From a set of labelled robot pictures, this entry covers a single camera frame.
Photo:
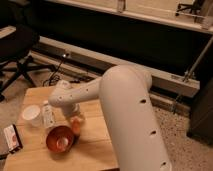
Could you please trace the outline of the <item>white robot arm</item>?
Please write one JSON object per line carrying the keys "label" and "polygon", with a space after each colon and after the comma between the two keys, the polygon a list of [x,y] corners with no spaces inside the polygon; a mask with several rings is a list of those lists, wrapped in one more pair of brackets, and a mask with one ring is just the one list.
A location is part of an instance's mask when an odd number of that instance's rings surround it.
{"label": "white robot arm", "polygon": [[117,65],[76,88],[58,82],[49,103],[71,115],[77,103],[99,99],[120,171],[172,171],[149,96],[151,86],[147,69]]}

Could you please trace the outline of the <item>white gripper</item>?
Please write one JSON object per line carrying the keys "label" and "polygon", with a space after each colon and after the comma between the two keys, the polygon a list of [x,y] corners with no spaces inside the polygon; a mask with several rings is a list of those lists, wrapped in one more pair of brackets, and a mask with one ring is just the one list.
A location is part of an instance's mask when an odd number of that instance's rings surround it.
{"label": "white gripper", "polygon": [[78,123],[83,126],[85,123],[85,116],[80,113],[80,106],[78,104],[67,105],[62,108],[63,115],[65,117],[71,117],[69,119],[71,124]]}

